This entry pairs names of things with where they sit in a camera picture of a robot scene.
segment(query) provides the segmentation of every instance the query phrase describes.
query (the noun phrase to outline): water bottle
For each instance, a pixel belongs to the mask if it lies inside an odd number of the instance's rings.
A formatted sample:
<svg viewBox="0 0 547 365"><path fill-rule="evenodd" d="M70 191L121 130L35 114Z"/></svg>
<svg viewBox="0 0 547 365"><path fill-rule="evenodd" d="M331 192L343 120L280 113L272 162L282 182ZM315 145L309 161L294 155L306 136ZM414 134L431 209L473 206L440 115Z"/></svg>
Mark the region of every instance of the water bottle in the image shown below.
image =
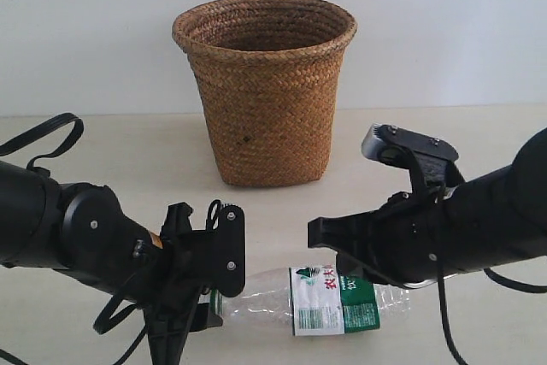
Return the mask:
<svg viewBox="0 0 547 365"><path fill-rule="evenodd" d="M225 327L278 328L295 336L357 333L403 319L409 292L338 275L333 265L280 268L247 278L244 291L210 303Z"/></svg>

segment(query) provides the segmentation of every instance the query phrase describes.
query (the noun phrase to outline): woven straw basket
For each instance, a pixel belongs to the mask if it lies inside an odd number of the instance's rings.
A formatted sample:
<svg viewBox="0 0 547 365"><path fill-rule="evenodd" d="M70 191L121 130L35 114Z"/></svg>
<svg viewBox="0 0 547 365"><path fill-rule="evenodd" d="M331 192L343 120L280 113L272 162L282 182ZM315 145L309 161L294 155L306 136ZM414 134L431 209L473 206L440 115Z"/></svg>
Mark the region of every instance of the woven straw basket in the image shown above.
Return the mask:
<svg viewBox="0 0 547 365"><path fill-rule="evenodd" d="M322 0L218 0L179 15L221 178L230 185L319 180L353 16Z"/></svg>

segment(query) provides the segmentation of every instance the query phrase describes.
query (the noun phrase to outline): robotic arm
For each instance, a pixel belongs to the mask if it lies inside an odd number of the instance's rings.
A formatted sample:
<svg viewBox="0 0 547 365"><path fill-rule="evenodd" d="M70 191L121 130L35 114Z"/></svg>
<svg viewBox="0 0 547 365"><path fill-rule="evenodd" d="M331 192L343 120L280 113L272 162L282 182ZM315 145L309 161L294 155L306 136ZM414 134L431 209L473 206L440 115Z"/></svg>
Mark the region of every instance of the robotic arm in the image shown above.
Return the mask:
<svg viewBox="0 0 547 365"><path fill-rule="evenodd" d="M244 213L211 203L204 230L192 230L191 207L176 203L160 235L123 214L113 191L90 183L59 184L39 158L69 150L83 122L58 115L0 146L0 156L74 124L61 146L32 159L26 168L0 162L0 263L6 268L50 268L112 295L93 327L104 334L135 309L144 328L122 364L148 336L154 365L178 365L188 333L219 327L222 319L200 303L212 289L235 297L244 289ZM115 313L124 302L124 309ZM24 362L0 350L0 359Z"/></svg>
<svg viewBox="0 0 547 365"><path fill-rule="evenodd" d="M395 126L372 126L362 154L408 170L412 192L395 194L375 211L311 221L309 248L337 251L341 274L405 289L437 283L444 335L456 361L465 364L450 336L446 278L484 270L502 286L547 292L547 286L491 269L547 254L547 129L511 165L469 182L448 143Z"/></svg>

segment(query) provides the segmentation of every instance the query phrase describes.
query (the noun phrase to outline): basket rim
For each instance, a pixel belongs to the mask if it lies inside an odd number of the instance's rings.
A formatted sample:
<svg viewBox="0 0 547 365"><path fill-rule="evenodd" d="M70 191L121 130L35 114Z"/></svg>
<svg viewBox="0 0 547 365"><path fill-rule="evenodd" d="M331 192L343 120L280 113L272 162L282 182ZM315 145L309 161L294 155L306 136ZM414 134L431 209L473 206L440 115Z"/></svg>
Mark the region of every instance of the basket rim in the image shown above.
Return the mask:
<svg viewBox="0 0 547 365"><path fill-rule="evenodd" d="M186 22L194 18L197 14L209 9L211 6L221 7L229 6L234 3L240 3L249 0L214 0L194 6L191 9L178 15L172 25L172 38L174 42L188 55L208 56L221 61L247 61L247 62L287 62L290 60L302 60L303 58L314 58L325 56L335 51L344 50L351 40L355 37L357 31L356 18L346 9L331 3L327 0L281 0L290 2L306 2L309 4L324 5L338 12L347 22L347 29L340 35L326 42L314 44L311 46L300 47L296 49L283 50L236 50L220 46L213 46L204 42L196 41L193 38L185 36L180 29Z"/></svg>

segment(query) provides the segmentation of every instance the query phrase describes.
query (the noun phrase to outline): white table surface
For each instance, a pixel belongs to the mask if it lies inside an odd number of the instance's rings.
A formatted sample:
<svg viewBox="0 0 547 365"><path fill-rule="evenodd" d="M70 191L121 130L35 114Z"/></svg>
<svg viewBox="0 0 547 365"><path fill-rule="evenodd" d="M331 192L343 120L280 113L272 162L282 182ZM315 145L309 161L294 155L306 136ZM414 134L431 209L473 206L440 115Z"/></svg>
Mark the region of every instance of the white table surface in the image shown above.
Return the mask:
<svg viewBox="0 0 547 365"><path fill-rule="evenodd" d="M41 120L0 119L0 140ZM196 227L203 224L211 200L236 203L246 213L247 269L254 274L332 262L329 250L307 250L309 220L376 209L392 193L409 188L404 171L361 157L360 144L371 123L393 123L448 140L460 153L462 173L472 179L509 164L534 133L547 127L547 106L339 111L324 178L270 190L221 181L201 115L91 116L84 121L84 137L71 151L41 162L56 180L111 186L125 213L155 232L170 203L190 203ZM64 136L56 133L6 160L24 166L31 155ZM545 283L546 268L545 261L534 260L501 272ZM447 292L454 338L469 365L544 363L547 297L505 290L483 274L454 278ZM444 344L436 287L412 291L410 297L407 319L350 337L296 339L245 328L192 334L182 363L455 363ZM49 270L0 269L0 346L31 365L113 363L140 330L142 318L134 314L111 333L96 335L91 324L108 299ZM150 364L145 341L128 363Z"/></svg>

